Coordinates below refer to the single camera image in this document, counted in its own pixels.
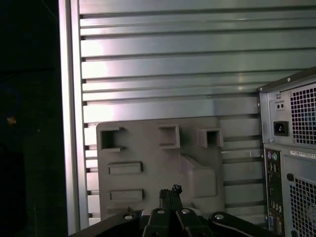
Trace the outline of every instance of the black metal arm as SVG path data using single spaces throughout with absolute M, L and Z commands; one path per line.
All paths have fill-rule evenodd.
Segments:
M 277 237 L 225 212 L 208 219 L 193 208 L 183 208 L 181 186 L 161 190 L 160 207 L 151 211 L 120 213 L 71 237 Z

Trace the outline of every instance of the silver metal frame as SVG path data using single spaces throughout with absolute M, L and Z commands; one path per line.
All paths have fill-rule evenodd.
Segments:
M 81 70 L 79 50 L 78 1 L 59 0 L 59 27 L 61 51 L 61 76 L 63 97 L 64 149 L 66 170 L 66 196 L 68 233 L 73 234 L 82 226 L 88 226 L 87 195 L 80 193 L 79 186 L 86 186 L 83 153 L 83 129 L 81 106 Z

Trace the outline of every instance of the horizontal metal slat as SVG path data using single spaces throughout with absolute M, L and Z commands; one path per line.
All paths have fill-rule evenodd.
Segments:
M 259 120 L 257 118 L 220 120 L 223 137 L 256 136 L 260 134 Z M 97 144 L 96 127 L 84 129 L 84 144 L 94 146 Z
M 224 181 L 244 181 L 264 178 L 262 162 L 224 164 L 223 172 Z
M 232 23 L 249 21 L 277 21 L 277 20 L 312 20 L 316 16 L 316 10 L 288 10 L 288 11 L 245 11 L 245 12 L 212 12 L 191 14 L 154 14 L 154 15 L 119 15 L 111 17 L 96 17 L 80 19 L 80 27 L 117 27 L 117 26 L 146 26 L 157 24 L 185 24 L 189 22 L 201 23 Z
M 232 151 L 222 151 L 223 159 L 241 159 L 241 158 L 258 158 L 261 156 L 260 149 L 252 150 L 232 150 Z
M 187 88 L 169 88 L 155 90 L 134 90 L 134 91 L 109 91 L 84 93 L 83 101 L 100 101 L 100 100 L 123 100 L 138 98 L 159 98 L 175 96 L 196 96 L 196 95 L 218 95 L 234 93 L 255 93 L 260 84 L 251 85 L 231 85 L 231 86 L 210 86 L 210 87 L 187 87 Z
M 83 107 L 84 123 L 257 114 L 256 97 L 135 102 Z
M 265 214 L 257 214 L 257 215 L 247 215 L 247 216 L 237 216 L 238 218 L 248 221 L 254 225 L 263 224 L 266 222 Z
M 93 140 L 87 139 L 86 142 L 93 143 Z M 262 146 L 261 140 L 246 140 L 246 141 L 231 141 L 231 142 L 224 142 L 224 147 L 222 148 L 223 151 L 230 151 L 230 150 L 241 150 L 241 149 L 255 149 L 258 150 Z M 85 151 L 85 157 L 89 158 L 86 161 L 86 167 L 87 168 L 97 168 L 98 162 L 96 159 L 90 159 L 90 158 L 97 158 L 97 150 L 86 150 Z
M 100 213 L 100 196 L 88 195 L 88 212 Z
M 299 32 L 295 30 L 237 32 L 82 40 L 81 56 L 108 57 L 118 55 L 273 50 L 312 47 L 316 47 L 315 30 L 300 30 Z
M 263 201 L 264 188 L 262 184 L 238 185 L 225 187 L 226 204 Z M 89 213 L 100 213 L 99 195 L 88 195 Z
M 92 226 L 94 224 L 97 224 L 101 221 L 101 217 L 90 217 L 89 218 L 89 225 Z
M 313 0 L 279 0 L 259 1 L 233 0 L 227 1 L 204 1 L 204 0 L 132 0 L 128 4 L 124 0 L 79 0 L 80 14 L 92 13 L 121 13 L 121 12 L 144 12 L 144 11 L 184 11 L 184 10 L 219 10 L 219 9 L 252 9 L 273 7 L 299 7 L 315 6 Z
M 316 50 L 262 51 L 207 56 L 82 62 L 82 78 L 292 70 L 316 64 Z
M 226 208 L 225 212 L 233 216 L 248 216 L 248 215 L 258 215 L 265 213 L 265 206 L 246 206 L 246 207 L 232 207 Z
M 83 92 L 124 91 L 135 89 L 175 88 L 190 86 L 243 85 L 274 81 L 297 71 L 231 73 L 209 75 L 176 75 L 127 79 L 89 79 L 82 84 Z
M 247 148 L 260 148 L 261 146 L 261 140 L 231 141 L 224 142 L 224 147 L 222 148 L 222 151 L 240 150 Z
M 179 32 L 215 32 L 215 31 L 245 31 L 245 30 L 266 30 L 266 29 L 298 29 L 314 28 L 316 20 L 311 19 L 286 19 L 274 21 L 236 21 L 236 22 L 217 22 L 217 23 L 177 23 L 166 25 L 151 26 L 120 26 L 120 27 L 100 27 L 81 29 L 82 36 L 115 36 L 127 34 L 152 34 L 152 33 L 179 33 Z
M 236 185 L 225 187 L 225 204 L 238 204 L 264 200 L 263 184 Z
M 255 180 L 262 179 L 262 163 L 247 162 L 238 164 L 224 164 L 224 181 L 240 181 L 240 180 Z M 99 177 L 97 172 L 87 173 L 87 190 L 99 190 Z
M 238 136 L 257 136 L 260 134 L 257 118 L 220 120 L 220 128 L 224 138 Z

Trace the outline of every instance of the dark background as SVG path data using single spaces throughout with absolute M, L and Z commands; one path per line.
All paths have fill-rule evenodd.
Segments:
M 3 88 L 17 91 L 20 106 L 14 126 L 1 120 L 0 142 L 24 153 L 28 222 L 19 236 L 64 237 L 67 211 L 58 0 L 44 3 L 1 3 L 0 115 L 14 107 Z

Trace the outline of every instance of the gray plastic panel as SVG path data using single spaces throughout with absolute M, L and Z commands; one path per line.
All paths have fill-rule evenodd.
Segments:
M 205 137 L 207 148 L 198 145 L 198 131 L 202 130 L 215 131 L 215 137 Z M 218 146 L 223 141 L 217 118 L 106 122 L 98 124 L 96 131 L 101 219 L 118 204 L 132 209 L 156 208 L 159 191 L 171 189 L 173 184 L 182 185 L 183 203 L 202 213 L 224 210 Z M 110 147 L 124 149 L 104 149 L 104 131 L 115 133 Z
M 281 153 L 285 235 L 316 236 L 316 150 L 265 145 Z

